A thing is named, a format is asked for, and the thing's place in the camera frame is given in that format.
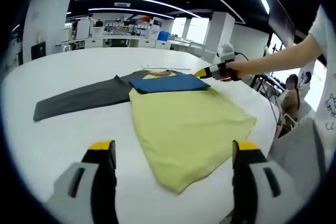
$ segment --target yellow t-shirt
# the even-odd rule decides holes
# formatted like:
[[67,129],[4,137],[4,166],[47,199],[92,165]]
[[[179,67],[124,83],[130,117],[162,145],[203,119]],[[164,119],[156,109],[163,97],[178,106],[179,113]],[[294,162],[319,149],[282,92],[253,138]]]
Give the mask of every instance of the yellow t-shirt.
[[232,141],[246,139],[256,123],[212,88],[149,94],[132,89],[130,100],[150,166],[158,181],[176,193],[231,157]]

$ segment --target blue container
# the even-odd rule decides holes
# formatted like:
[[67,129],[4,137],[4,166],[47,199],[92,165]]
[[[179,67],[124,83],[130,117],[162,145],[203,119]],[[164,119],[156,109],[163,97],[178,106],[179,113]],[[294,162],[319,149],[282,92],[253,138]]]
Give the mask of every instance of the blue container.
[[161,31],[157,39],[162,40],[162,41],[167,41],[169,39],[169,35],[170,33],[168,33],[167,31]]

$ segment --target white pillar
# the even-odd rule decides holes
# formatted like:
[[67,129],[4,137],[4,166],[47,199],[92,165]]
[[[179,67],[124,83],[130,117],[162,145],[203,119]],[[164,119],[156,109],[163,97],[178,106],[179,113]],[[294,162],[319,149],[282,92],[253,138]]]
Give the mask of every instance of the white pillar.
[[189,27],[190,27],[190,22],[191,22],[191,18],[187,18],[184,24],[184,28],[183,28],[183,33],[182,33],[182,38],[186,39],[187,38],[187,34],[189,31]]
[[23,32],[23,62],[31,61],[30,49],[46,42],[46,55],[61,41],[70,0],[30,0]]
[[174,20],[173,19],[166,19],[162,21],[162,27],[161,30],[167,31],[168,33],[172,33],[172,28],[173,28]]
[[211,20],[209,20],[208,26],[207,26],[207,28],[206,28],[206,33],[205,33],[205,37],[204,37],[203,44],[205,44],[205,42],[206,42],[206,38],[208,37],[209,29],[210,29],[210,24],[211,24]]
[[230,42],[235,19],[228,13],[214,12],[205,40],[205,50],[217,52],[218,46]]

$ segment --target white sleeve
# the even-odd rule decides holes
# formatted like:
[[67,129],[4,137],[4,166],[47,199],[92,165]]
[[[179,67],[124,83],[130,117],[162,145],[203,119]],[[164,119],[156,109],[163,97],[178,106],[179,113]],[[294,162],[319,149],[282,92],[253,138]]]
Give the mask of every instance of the white sleeve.
[[327,20],[327,15],[323,7],[320,6],[317,11],[316,19],[309,30],[309,34],[314,37],[324,54],[327,52],[327,29],[325,27]]

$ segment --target folded garment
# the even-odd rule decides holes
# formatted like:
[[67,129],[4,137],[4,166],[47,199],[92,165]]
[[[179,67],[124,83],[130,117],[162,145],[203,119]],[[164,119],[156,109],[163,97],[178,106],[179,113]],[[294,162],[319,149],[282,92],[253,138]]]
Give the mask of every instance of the folded garment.
[[142,78],[147,74],[147,71],[142,70],[121,78],[116,76],[111,80],[84,86],[39,101],[35,106],[33,119],[40,121],[71,112],[129,102],[129,92],[132,89],[129,81],[134,78]]
[[205,90],[210,87],[192,74],[176,74],[153,79],[134,79],[130,81],[130,84],[141,94]]
[[232,140],[246,139],[256,123],[212,88],[150,94],[132,89],[130,99],[134,129],[150,167],[175,193],[231,157]]

